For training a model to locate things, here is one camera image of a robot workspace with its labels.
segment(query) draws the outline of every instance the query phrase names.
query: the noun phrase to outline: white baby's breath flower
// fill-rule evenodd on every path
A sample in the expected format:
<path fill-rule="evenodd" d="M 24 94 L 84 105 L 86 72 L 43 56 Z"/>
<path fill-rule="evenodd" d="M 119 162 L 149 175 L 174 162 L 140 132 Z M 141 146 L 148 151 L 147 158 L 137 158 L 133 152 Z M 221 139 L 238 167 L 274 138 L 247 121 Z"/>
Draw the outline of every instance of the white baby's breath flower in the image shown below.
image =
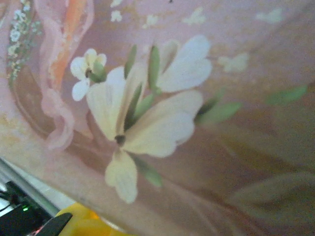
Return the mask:
<path fill-rule="evenodd" d="M 31 3 L 30 3 L 30 1 L 25 2 L 24 7 L 23 7 L 23 10 L 24 10 L 24 11 L 29 11 L 30 8 L 31 8 Z"/>
<path fill-rule="evenodd" d="M 70 65 L 70 71 L 74 77 L 79 79 L 72 89 L 72 98 L 75 101 L 80 101 L 85 96 L 90 88 L 90 79 L 88 73 L 94 73 L 94 63 L 99 62 L 101 65 L 106 64 L 106 55 L 98 54 L 95 49 L 88 49 L 83 57 L 73 59 Z"/>
<path fill-rule="evenodd" d="M 202 105 L 200 92 L 184 91 L 157 103 L 125 130 L 133 95 L 140 84 L 145 87 L 146 81 L 144 66 L 135 64 L 127 79 L 124 79 L 124 68 L 118 67 L 108 74 L 105 82 L 94 84 L 87 93 L 96 123 L 108 140 L 117 143 L 105 171 L 105 181 L 129 204 L 137 196 L 137 168 L 129 153 L 156 158 L 170 156 L 177 145 L 193 134 L 193 119 Z"/>
<path fill-rule="evenodd" d="M 8 55 L 9 55 L 10 57 L 13 57 L 13 58 L 17 57 L 17 54 L 15 53 L 15 50 L 16 50 L 19 46 L 20 46 L 19 43 L 16 43 L 16 44 L 13 44 L 12 46 L 10 46 L 10 47 L 8 48 Z"/>
<path fill-rule="evenodd" d="M 179 48 L 179 43 L 171 40 L 160 52 L 157 87 L 163 92 L 176 92 L 199 86 L 210 76 L 212 65 L 206 58 L 210 42 L 205 36 L 197 35 Z"/>
<path fill-rule="evenodd" d="M 20 22 L 25 22 L 27 18 L 25 13 L 23 13 L 21 10 L 16 10 L 14 12 L 14 19 Z"/>
<path fill-rule="evenodd" d="M 10 39 L 11 39 L 12 42 L 18 41 L 20 36 L 21 36 L 21 33 L 18 30 L 16 30 L 16 29 L 12 29 L 11 30 L 11 32 L 10 32 Z"/>

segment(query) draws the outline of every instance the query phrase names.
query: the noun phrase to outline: small white flower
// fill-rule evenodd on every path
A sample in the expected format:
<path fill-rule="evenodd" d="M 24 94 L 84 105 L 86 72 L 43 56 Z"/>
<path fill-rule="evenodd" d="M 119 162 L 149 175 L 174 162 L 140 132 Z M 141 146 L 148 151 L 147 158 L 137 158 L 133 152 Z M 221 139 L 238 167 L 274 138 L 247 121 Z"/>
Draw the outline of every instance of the small white flower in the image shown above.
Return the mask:
<path fill-rule="evenodd" d="M 202 15 L 203 7 L 198 7 L 195 11 L 188 17 L 182 20 L 183 23 L 188 24 L 189 26 L 193 24 L 202 24 L 206 21 L 206 17 Z"/>
<path fill-rule="evenodd" d="M 27 2 L 25 3 L 24 7 L 23 7 L 23 10 L 24 10 L 24 11 L 29 11 L 30 8 L 31 8 L 31 3 L 30 3 L 30 1 L 27 1 Z"/>
<path fill-rule="evenodd" d="M 282 20 L 282 9 L 281 8 L 275 8 L 269 13 L 263 13 L 260 12 L 256 15 L 257 20 L 265 21 L 270 24 L 275 24 L 277 22 L 280 22 Z"/>
<path fill-rule="evenodd" d="M 219 57 L 218 64 L 224 66 L 224 72 L 242 72 L 247 68 L 249 58 L 248 53 L 240 53 L 233 58 Z"/>
<path fill-rule="evenodd" d="M 123 0 L 113 0 L 113 2 L 110 4 L 110 7 L 118 6 L 120 3 L 122 3 Z"/>
<path fill-rule="evenodd" d="M 212 70 L 206 58 L 209 50 L 210 42 L 203 35 L 191 38 L 181 49 L 177 41 L 167 42 L 160 52 L 157 87 L 163 92 L 176 92 L 201 85 Z"/>
<path fill-rule="evenodd" d="M 72 75 L 78 78 L 77 82 L 72 89 L 72 98 L 75 101 L 80 101 L 85 96 L 90 88 L 90 79 L 87 73 L 90 71 L 94 73 L 94 62 L 98 61 L 103 66 L 106 64 L 106 55 L 96 53 L 95 49 L 88 49 L 83 57 L 73 59 L 70 65 Z"/>
<path fill-rule="evenodd" d="M 117 143 L 105 171 L 105 181 L 128 204 L 135 201 L 138 192 L 137 168 L 129 153 L 156 158 L 170 156 L 192 136 L 193 119 L 202 105 L 200 92 L 184 91 L 159 102 L 125 130 L 124 121 L 134 92 L 146 80 L 144 66 L 135 64 L 126 80 L 124 68 L 118 67 L 108 74 L 105 82 L 94 84 L 87 93 L 96 123 L 108 140 Z"/>
<path fill-rule="evenodd" d="M 16 29 L 12 29 L 10 32 L 10 39 L 12 42 L 16 42 L 19 40 L 21 36 L 21 33 L 19 31 L 17 31 Z"/>
<path fill-rule="evenodd" d="M 27 18 L 25 13 L 23 13 L 21 10 L 16 10 L 14 12 L 14 19 L 19 20 L 20 22 L 25 22 Z"/>
<path fill-rule="evenodd" d="M 142 26 L 142 28 L 143 28 L 143 29 L 146 29 L 146 28 L 148 28 L 148 27 L 150 27 L 150 26 L 154 26 L 154 25 L 157 24 L 157 22 L 158 22 L 158 16 L 155 16 L 155 15 L 148 15 L 148 16 L 147 16 L 147 22 L 146 22 L 146 24 L 144 24 L 144 25 Z"/>
<path fill-rule="evenodd" d="M 15 53 L 15 50 L 16 50 L 19 46 L 20 46 L 19 43 L 16 43 L 16 44 L 10 46 L 10 47 L 8 48 L 8 55 L 11 56 L 11 57 L 13 57 L 13 58 L 17 57 L 17 54 Z"/>
<path fill-rule="evenodd" d="M 112 14 L 111 14 L 111 22 L 115 22 L 115 21 L 117 21 L 117 22 L 120 22 L 120 21 L 122 21 L 122 19 L 123 19 L 123 17 L 122 17 L 122 15 L 121 15 L 121 13 L 120 13 L 120 11 L 112 11 Z"/>

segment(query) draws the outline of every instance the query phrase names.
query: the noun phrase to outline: green leaf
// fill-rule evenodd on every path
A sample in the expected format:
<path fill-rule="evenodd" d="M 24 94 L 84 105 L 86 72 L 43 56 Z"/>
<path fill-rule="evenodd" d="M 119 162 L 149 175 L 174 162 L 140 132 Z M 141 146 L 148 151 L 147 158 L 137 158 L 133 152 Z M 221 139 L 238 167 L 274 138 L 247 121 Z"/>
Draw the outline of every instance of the green leaf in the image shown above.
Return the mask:
<path fill-rule="evenodd" d="M 139 118 L 149 110 L 153 104 L 154 95 L 153 93 L 146 96 L 136 107 L 136 110 L 133 115 L 134 122 L 139 120 Z"/>
<path fill-rule="evenodd" d="M 236 191 L 227 202 L 270 225 L 314 223 L 314 189 L 314 174 L 282 174 Z"/>
<path fill-rule="evenodd" d="M 93 71 L 95 76 L 97 77 L 97 83 L 104 82 L 106 80 L 106 71 L 105 67 L 99 63 L 97 60 L 94 62 Z"/>
<path fill-rule="evenodd" d="M 203 106 L 199 109 L 197 116 L 203 115 L 209 110 L 211 110 L 223 97 L 224 89 L 220 89 L 220 91 L 212 98 L 210 98 Z"/>
<path fill-rule="evenodd" d="M 213 130 L 230 148 L 248 165 L 254 168 L 266 169 L 270 172 L 315 170 L 314 154 L 303 146 L 289 142 L 286 137 L 277 137 L 259 131 L 240 128 L 236 125 L 220 124 Z"/>
<path fill-rule="evenodd" d="M 125 64 L 125 67 L 124 67 L 124 76 L 125 76 L 125 79 L 128 77 L 128 74 L 134 64 L 134 61 L 136 59 L 136 55 L 137 55 L 137 45 L 133 45 L 133 47 L 131 48 L 131 51 L 128 55 L 128 60 Z"/>
<path fill-rule="evenodd" d="M 130 127 L 132 127 L 132 125 L 135 122 L 133 120 L 133 114 L 136 110 L 136 106 L 140 98 L 141 89 L 142 89 L 142 85 L 139 85 L 133 94 L 132 100 L 130 102 L 130 105 L 126 114 L 125 125 L 124 125 L 125 131 L 128 130 Z"/>
<path fill-rule="evenodd" d="M 149 166 L 145 161 L 133 154 L 130 156 L 134 160 L 139 172 L 147 179 L 147 181 L 157 187 L 162 186 L 162 177 L 153 167 Z"/>
<path fill-rule="evenodd" d="M 260 152 L 250 147 L 247 143 L 242 143 L 227 137 L 221 137 L 221 140 L 231 154 L 236 154 L 238 160 L 252 169 L 270 172 L 271 174 L 282 174 L 299 170 L 294 165 L 290 165 L 273 155 Z"/>
<path fill-rule="evenodd" d="M 303 85 L 285 91 L 276 92 L 267 97 L 266 103 L 269 105 L 286 105 L 300 99 L 306 92 L 308 86 Z"/>
<path fill-rule="evenodd" d="M 223 105 L 215 105 L 208 112 L 196 117 L 196 123 L 219 123 L 231 118 L 240 108 L 240 102 L 230 102 Z"/>
<path fill-rule="evenodd" d="M 148 80 L 151 91 L 156 90 L 159 72 L 159 52 L 156 46 L 153 46 L 149 58 Z"/>

